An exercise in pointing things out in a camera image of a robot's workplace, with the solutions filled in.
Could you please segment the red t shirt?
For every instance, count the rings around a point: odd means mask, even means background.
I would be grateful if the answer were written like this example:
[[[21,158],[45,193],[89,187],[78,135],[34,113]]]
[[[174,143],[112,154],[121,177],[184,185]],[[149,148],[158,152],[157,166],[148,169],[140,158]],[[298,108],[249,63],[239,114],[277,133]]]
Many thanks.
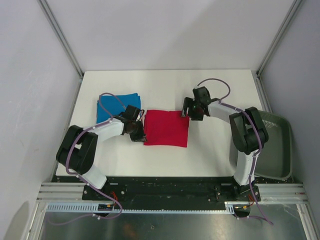
[[[180,110],[149,109],[144,118],[145,146],[188,146],[190,118]]]

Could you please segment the blue t shirt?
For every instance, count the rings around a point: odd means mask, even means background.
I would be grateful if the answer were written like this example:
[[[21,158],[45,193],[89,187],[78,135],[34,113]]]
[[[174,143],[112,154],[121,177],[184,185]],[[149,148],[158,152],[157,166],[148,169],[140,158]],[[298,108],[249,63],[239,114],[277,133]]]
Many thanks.
[[[117,95],[117,98],[120,102],[111,95],[103,95],[100,98],[100,101],[97,101],[97,114],[96,114],[96,123],[101,123],[108,120],[111,116],[102,108],[102,106],[113,116],[119,115],[121,112],[124,112],[125,107],[128,105],[135,106],[141,109],[141,97],[138,93],[126,94],[126,95]]]

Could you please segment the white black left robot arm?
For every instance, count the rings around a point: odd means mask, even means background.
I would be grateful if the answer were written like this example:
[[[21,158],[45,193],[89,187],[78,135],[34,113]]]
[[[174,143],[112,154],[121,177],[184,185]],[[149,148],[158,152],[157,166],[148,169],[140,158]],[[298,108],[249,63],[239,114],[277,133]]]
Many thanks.
[[[111,188],[106,184],[107,177],[95,166],[98,143],[125,134],[132,142],[145,142],[144,113],[143,109],[128,105],[119,115],[91,127],[70,126],[57,151],[56,161],[65,167],[68,174],[92,186],[98,199],[107,199]]]

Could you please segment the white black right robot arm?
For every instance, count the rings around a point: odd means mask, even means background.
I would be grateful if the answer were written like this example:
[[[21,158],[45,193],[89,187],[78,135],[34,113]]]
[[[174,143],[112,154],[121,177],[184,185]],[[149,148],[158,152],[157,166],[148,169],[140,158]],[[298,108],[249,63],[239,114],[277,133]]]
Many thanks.
[[[193,98],[185,97],[182,116],[192,121],[202,121],[204,116],[220,119],[230,125],[232,142],[238,151],[233,179],[236,185],[230,188],[231,196],[242,201],[249,194],[248,185],[253,185],[258,157],[269,140],[259,110],[249,107],[245,110],[211,98],[206,87],[192,90]]]

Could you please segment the dark green plastic tray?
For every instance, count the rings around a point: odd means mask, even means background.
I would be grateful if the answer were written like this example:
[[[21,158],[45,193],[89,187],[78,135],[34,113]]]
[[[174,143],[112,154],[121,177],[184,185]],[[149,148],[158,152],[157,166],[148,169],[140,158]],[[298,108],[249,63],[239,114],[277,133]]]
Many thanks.
[[[292,174],[292,128],[283,117],[260,111],[269,139],[257,159],[254,175],[285,181]]]

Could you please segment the aluminium profile crossbar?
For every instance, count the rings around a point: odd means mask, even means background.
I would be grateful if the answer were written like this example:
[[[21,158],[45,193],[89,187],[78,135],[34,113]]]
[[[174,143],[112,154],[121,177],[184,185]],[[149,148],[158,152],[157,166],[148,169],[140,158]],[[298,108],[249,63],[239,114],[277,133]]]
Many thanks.
[[[308,203],[302,183],[257,184],[263,204],[304,204]]]

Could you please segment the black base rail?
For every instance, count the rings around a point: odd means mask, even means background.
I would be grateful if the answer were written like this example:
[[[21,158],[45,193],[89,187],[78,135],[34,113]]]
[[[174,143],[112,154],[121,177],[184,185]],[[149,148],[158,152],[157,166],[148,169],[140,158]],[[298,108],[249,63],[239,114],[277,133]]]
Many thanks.
[[[225,202],[261,200],[256,185],[238,186],[228,177],[110,176],[98,193],[85,186],[82,199],[106,201],[115,197],[122,207],[169,210],[217,210]]]

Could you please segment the right aluminium frame post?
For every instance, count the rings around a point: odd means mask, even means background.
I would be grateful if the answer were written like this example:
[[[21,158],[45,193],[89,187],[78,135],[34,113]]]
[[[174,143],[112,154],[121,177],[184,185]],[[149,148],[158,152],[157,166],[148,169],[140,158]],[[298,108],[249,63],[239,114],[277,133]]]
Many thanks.
[[[275,54],[277,48],[279,47],[281,41],[285,37],[285,34],[289,30],[290,26],[292,25],[294,19],[296,18],[297,14],[299,13],[301,7],[305,3],[305,0],[294,0],[286,13],[279,29],[277,30],[269,48],[267,49],[261,63],[259,64],[256,75],[258,78],[261,77],[262,73],[264,72],[266,66],[272,59],[273,55]]]

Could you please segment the aluminium frame post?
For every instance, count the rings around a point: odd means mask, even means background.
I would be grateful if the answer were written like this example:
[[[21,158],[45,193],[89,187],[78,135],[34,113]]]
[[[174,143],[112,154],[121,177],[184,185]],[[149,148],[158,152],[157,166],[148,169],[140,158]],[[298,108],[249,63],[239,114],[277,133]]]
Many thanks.
[[[46,17],[50,27],[52,28],[55,36],[57,37],[60,45],[62,46],[67,58],[69,59],[71,65],[73,66],[74,70],[76,71],[77,75],[80,79],[84,77],[84,72],[52,10],[47,0],[37,0],[44,16]]]
[[[277,30],[269,48],[267,49],[261,63],[259,64],[256,75],[258,78],[261,77],[262,73],[264,72],[266,66],[272,59],[273,55],[275,54],[277,48],[279,47],[281,41],[285,37],[285,34],[289,30],[290,26],[292,25],[294,19],[296,18],[297,14],[299,13],[301,7],[305,3],[305,0],[294,0],[286,13],[279,29]]]

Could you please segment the left aluminium frame post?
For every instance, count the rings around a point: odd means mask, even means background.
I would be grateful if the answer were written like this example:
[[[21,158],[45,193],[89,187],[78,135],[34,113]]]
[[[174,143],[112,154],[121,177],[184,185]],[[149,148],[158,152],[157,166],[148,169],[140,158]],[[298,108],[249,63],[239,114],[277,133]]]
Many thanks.
[[[80,79],[84,77],[84,72],[52,10],[47,0],[37,0],[44,16],[46,17],[50,27],[52,28],[55,36],[57,37],[60,45],[62,46],[67,58],[69,59],[71,65],[73,66],[74,70],[76,71],[77,75]]]

